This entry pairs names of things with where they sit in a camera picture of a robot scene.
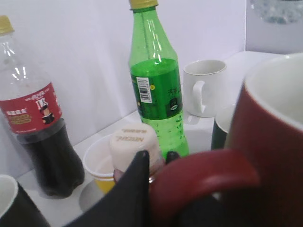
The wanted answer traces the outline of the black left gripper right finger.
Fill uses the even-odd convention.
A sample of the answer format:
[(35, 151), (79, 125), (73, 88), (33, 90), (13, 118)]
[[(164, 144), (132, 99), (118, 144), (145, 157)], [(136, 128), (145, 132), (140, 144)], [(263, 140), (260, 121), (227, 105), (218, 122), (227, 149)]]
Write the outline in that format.
[(166, 164), (176, 160), (176, 159), (179, 159), (179, 154), (178, 152), (175, 152), (175, 151), (169, 151), (167, 152), (166, 154)]

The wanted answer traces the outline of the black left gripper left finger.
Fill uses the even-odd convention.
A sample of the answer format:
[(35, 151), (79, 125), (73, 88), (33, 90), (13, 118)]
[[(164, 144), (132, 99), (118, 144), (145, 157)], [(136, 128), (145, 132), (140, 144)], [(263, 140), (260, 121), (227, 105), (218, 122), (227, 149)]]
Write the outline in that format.
[(149, 153), (139, 151), (115, 186), (68, 227), (149, 227)]

